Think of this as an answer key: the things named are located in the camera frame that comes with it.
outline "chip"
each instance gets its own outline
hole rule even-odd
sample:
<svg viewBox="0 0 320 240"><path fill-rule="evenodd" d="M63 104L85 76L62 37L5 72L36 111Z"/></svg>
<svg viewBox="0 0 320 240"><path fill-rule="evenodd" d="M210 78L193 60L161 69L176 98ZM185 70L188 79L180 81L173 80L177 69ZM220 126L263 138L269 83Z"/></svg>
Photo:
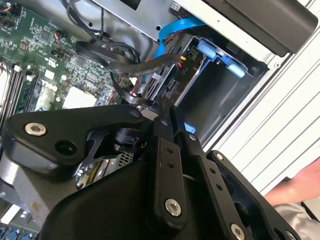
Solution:
<svg viewBox="0 0 320 240"><path fill-rule="evenodd" d="M78 57L76 64L78 64L80 67L82 67L85 64L86 60L82 57Z"/></svg>
<svg viewBox="0 0 320 240"><path fill-rule="evenodd" d="M27 49L27 44L26 44L25 42L22 42L22 43L20 44L20 48L21 48L22 50L26 50L26 49Z"/></svg>
<svg viewBox="0 0 320 240"><path fill-rule="evenodd" d="M49 39L50 39L50 33L43 30L42 33L41 33L41 38L43 40L45 40L46 42L48 42Z"/></svg>

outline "white metal panel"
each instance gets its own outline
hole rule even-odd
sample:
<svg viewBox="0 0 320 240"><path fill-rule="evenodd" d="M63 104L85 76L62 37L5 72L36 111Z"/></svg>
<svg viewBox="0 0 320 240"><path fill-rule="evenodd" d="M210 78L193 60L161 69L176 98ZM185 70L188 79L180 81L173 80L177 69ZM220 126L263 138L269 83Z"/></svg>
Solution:
<svg viewBox="0 0 320 240"><path fill-rule="evenodd" d="M320 0L307 4L320 18ZM215 145L262 194L320 156L320 28Z"/></svg>
<svg viewBox="0 0 320 240"><path fill-rule="evenodd" d="M185 10L199 18L201 21L212 27L218 33L239 48L246 51L255 59L261 62L267 62L270 56L274 54L252 36L237 27L234 23L222 16L216 10L211 8L202 0L174 0Z"/></svg>

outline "metal plate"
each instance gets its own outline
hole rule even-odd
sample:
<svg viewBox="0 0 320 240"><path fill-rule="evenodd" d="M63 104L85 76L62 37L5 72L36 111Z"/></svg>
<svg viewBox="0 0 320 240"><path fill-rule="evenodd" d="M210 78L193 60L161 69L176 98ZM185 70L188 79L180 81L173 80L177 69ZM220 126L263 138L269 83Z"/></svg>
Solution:
<svg viewBox="0 0 320 240"><path fill-rule="evenodd" d="M214 146L263 195L320 156L319 44L320 26Z"/></svg>
<svg viewBox="0 0 320 240"><path fill-rule="evenodd" d="M159 30L177 20L169 13L173 0L142 0L137 9L129 7L120 0L93 0L110 13L116 15L140 32L157 41Z"/></svg>

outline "black mechanical arm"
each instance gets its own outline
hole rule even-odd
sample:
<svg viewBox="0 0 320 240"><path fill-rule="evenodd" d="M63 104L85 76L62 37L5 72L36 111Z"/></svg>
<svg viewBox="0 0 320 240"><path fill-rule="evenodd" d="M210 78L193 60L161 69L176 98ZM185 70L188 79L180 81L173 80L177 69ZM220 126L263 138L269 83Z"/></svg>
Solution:
<svg viewBox="0 0 320 240"><path fill-rule="evenodd" d="M17 114L2 147L0 177L39 240L300 239L222 153L205 155L176 107L152 120L127 104ZM121 152L133 163L76 190L80 165Z"/></svg>

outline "black metal bracket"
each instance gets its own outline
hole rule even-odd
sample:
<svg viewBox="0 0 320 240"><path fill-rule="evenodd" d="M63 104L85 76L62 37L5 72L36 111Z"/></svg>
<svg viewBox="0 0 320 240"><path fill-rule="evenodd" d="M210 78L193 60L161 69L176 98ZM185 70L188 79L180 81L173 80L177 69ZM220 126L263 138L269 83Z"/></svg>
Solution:
<svg viewBox="0 0 320 240"><path fill-rule="evenodd" d="M127 104L21 113L6 122L2 147L13 162L64 179L73 176L86 157L87 136L92 130L138 129L144 120ZM29 123L43 125L45 134L28 134L25 127Z"/></svg>
<svg viewBox="0 0 320 240"><path fill-rule="evenodd" d="M292 227L249 183L235 166L219 151L211 151L208 159L214 162L216 173L221 173L232 203L245 227L255 239L291 240L288 232L300 239Z"/></svg>
<svg viewBox="0 0 320 240"><path fill-rule="evenodd" d="M40 124L31 129L35 135L25 129L29 123ZM138 239L290 240L287 231L300 239L223 154L205 156L176 107L170 116L160 114L154 121L130 105L18 114L7 122L2 146L9 160L42 174L29 171L40 180L35 184L53 187L70 185L72 179L65 180L82 162L125 150L138 155L134 163L58 203L39 239L59 238L61 229L86 239L78 234L82 218L74 217L82 215L105 218L90 225L96 231L92 237L104 239L126 239L134 233ZM58 185L52 177L62 182ZM92 210L96 203L101 210ZM119 216L132 226L130 232L115 222ZM112 233L104 231L104 224L113 226Z"/></svg>

